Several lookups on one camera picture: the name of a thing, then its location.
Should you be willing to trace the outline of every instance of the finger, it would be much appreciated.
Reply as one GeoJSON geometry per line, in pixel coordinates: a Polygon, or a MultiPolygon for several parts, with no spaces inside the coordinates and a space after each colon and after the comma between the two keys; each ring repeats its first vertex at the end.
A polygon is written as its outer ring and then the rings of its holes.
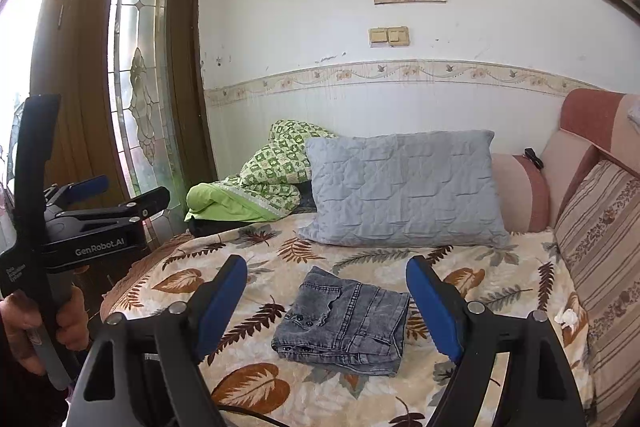
{"type": "Polygon", "coordinates": [[[37,304],[18,290],[0,302],[0,311],[4,329],[7,333],[13,330],[28,330],[42,324],[42,317],[37,304]]]}
{"type": "Polygon", "coordinates": [[[44,375],[44,365],[36,355],[25,331],[19,329],[8,331],[6,339],[14,359],[22,367],[36,375],[44,375]]]}
{"type": "Polygon", "coordinates": [[[84,311],[84,296],[82,290],[76,286],[71,287],[71,298],[62,305],[56,315],[56,321],[61,328],[66,328],[74,324],[86,326],[89,317],[84,311]]]}
{"type": "Polygon", "coordinates": [[[56,332],[56,339],[68,349],[79,351],[89,344],[89,331],[85,324],[74,324],[56,332]]]}

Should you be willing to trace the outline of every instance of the bed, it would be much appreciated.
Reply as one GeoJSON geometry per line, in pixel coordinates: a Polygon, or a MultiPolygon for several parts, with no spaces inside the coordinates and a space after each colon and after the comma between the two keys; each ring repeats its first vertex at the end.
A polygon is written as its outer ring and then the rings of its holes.
{"type": "MultiPolygon", "coordinates": [[[[405,264],[413,255],[423,255],[467,301],[479,300],[496,313],[518,317],[534,309],[545,311],[582,403],[590,406],[594,393],[587,364],[588,321],[551,229],[512,233],[503,249],[348,248],[300,239],[296,230],[314,216],[297,214],[208,237],[194,239],[187,233],[174,238],[132,266],[106,295],[101,316],[119,311],[129,318],[143,317],[176,300],[186,301],[202,282],[215,277],[229,255],[240,255],[248,265],[244,295],[218,349],[200,364],[215,402],[268,414],[291,426],[426,425],[453,365],[435,349],[414,303],[394,378],[334,373],[279,359],[271,349],[274,329],[312,266],[406,292],[405,264]]],[[[497,357],[478,426],[492,423],[507,360],[507,355],[497,357]]],[[[232,425],[264,425],[224,414],[232,425]]]]}

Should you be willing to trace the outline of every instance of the stained glass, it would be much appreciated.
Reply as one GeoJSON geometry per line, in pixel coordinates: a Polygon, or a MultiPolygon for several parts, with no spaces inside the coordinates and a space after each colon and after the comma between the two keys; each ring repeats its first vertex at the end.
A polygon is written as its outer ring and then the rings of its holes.
{"type": "Polygon", "coordinates": [[[167,210],[148,223],[150,237],[160,242],[184,231],[186,197],[170,106],[165,1],[111,0],[107,59],[113,131],[129,194],[158,186],[171,194],[167,210]]]}

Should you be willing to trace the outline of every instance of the gray denim jeans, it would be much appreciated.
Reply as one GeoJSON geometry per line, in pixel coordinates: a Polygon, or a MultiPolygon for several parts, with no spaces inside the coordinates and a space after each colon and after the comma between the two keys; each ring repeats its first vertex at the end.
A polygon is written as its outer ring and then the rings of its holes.
{"type": "Polygon", "coordinates": [[[344,373],[395,376],[409,294],[340,279],[314,266],[271,347],[283,359],[344,373]]]}

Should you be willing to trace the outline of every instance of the light switch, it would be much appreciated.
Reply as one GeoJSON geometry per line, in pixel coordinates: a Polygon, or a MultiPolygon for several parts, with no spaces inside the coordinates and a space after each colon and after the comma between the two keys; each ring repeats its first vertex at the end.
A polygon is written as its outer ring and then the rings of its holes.
{"type": "Polygon", "coordinates": [[[386,28],[371,28],[369,30],[369,44],[386,44],[386,28]]]}
{"type": "Polygon", "coordinates": [[[389,34],[389,44],[392,46],[409,45],[409,28],[400,26],[399,28],[387,28],[389,34]]]}

